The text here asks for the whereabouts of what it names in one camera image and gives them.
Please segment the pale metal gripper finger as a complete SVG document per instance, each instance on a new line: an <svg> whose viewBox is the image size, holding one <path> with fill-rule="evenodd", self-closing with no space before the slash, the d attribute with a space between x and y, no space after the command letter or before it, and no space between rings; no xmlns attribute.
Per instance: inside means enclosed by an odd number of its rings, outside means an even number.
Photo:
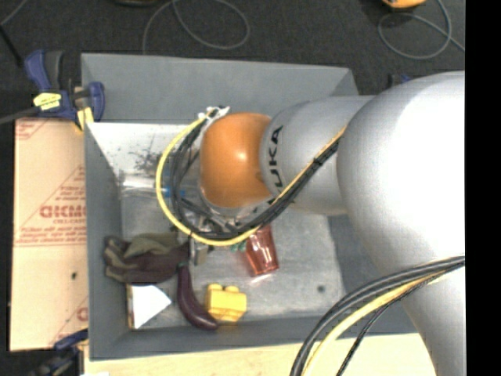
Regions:
<svg viewBox="0 0 501 376"><path fill-rule="evenodd" d="M203 265L207 261L208 245L191 240L189 242L190 259L194 266Z"/></svg>

